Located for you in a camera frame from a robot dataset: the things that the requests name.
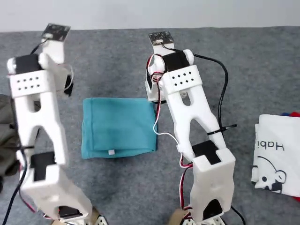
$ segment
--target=blue object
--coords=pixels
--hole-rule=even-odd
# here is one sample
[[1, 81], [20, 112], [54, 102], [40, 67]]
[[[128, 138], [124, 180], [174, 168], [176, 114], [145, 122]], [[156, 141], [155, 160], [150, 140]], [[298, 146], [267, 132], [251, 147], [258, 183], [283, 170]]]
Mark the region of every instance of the blue object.
[[142, 98], [83, 101], [82, 158], [119, 158], [156, 150], [153, 104]]
[[287, 112], [284, 112], [284, 113], [282, 113], [281, 115], [282, 115], [282, 116], [290, 116], [290, 114], [287, 113]]

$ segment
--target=white wall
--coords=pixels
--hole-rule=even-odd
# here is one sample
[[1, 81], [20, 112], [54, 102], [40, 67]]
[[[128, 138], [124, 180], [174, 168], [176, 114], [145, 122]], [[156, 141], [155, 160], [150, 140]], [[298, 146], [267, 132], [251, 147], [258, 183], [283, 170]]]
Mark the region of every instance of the white wall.
[[300, 25], [299, 0], [1, 0], [0, 32]]

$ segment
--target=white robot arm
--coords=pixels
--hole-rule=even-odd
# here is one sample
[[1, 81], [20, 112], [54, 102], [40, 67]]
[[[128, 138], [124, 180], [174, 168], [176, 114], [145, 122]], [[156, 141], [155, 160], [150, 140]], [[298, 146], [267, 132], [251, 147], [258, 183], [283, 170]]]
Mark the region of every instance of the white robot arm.
[[[148, 100], [165, 99], [174, 122], [177, 150], [193, 162], [194, 184], [189, 211], [196, 223], [212, 221], [228, 211], [233, 197], [235, 157], [226, 147], [217, 118], [213, 115], [203, 91], [201, 77], [190, 50], [173, 51], [169, 32], [150, 34], [154, 54], [147, 63]], [[160, 75], [158, 86], [153, 76]], [[188, 94], [186, 106], [182, 96]], [[192, 146], [190, 122], [195, 119], [210, 134], [209, 141]]]
[[[28, 165], [21, 191], [49, 218], [62, 223], [94, 225], [90, 200], [63, 171], [68, 165], [68, 147], [56, 93], [70, 94], [73, 87], [73, 72], [63, 64], [64, 40], [69, 30], [68, 26], [49, 24], [42, 35], [42, 53], [11, 58], [7, 62], [17, 131]], [[37, 112], [35, 100], [41, 103]], [[28, 147], [34, 146], [39, 127], [49, 135], [54, 151], [35, 154], [34, 148]], [[17, 158], [24, 166], [20, 151]], [[96, 222], [106, 224], [103, 217], [98, 217]]]

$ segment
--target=gray carpet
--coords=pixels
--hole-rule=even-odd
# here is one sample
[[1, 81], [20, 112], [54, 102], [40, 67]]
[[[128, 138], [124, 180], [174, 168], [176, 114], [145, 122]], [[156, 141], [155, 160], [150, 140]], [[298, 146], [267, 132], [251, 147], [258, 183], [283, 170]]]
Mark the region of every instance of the gray carpet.
[[[233, 205], [249, 225], [298, 224], [300, 203], [292, 197], [255, 190], [250, 182], [255, 142], [254, 124], [263, 113], [280, 114], [300, 109], [300, 27], [169, 29], [177, 48], [220, 59], [228, 67], [229, 86], [223, 104], [223, 124], [238, 127], [225, 133], [236, 156]], [[71, 31], [66, 43], [66, 62], [75, 70], [72, 97], [59, 100], [61, 121], [67, 133], [70, 167], [66, 170], [107, 218], [110, 225], [163, 225], [179, 207], [178, 183], [182, 169], [175, 142], [158, 138], [158, 151], [130, 158], [81, 159], [82, 101], [89, 97], [144, 98], [145, 63], [152, 49], [148, 33], [155, 30]], [[6, 62], [28, 54], [41, 32], [0, 33], [0, 93], [9, 94]], [[219, 65], [195, 60], [204, 91], [214, 113], [224, 74]], [[159, 121], [161, 131], [172, 131], [167, 105]], [[192, 124], [191, 142], [206, 138]], [[45, 133], [37, 151], [52, 147]], [[5, 178], [0, 194], [0, 221], [18, 177]], [[188, 172], [185, 201], [193, 182]], [[228, 225], [240, 225], [232, 212], [224, 215]], [[8, 225], [46, 224], [41, 214], [32, 215], [17, 197]]]

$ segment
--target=circuit board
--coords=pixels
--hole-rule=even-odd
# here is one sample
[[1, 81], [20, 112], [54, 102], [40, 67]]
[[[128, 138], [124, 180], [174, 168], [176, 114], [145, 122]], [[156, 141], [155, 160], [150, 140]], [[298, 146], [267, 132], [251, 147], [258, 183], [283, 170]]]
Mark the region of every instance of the circuit board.
[[71, 29], [70, 26], [63, 26], [63, 25], [50, 23], [44, 30], [42, 34], [42, 38], [63, 42], [66, 39], [70, 29]]
[[174, 43], [173, 37], [168, 31], [161, 31], [149, 34], [150, 41], [153, 46], [156, 45], [166, 45]]

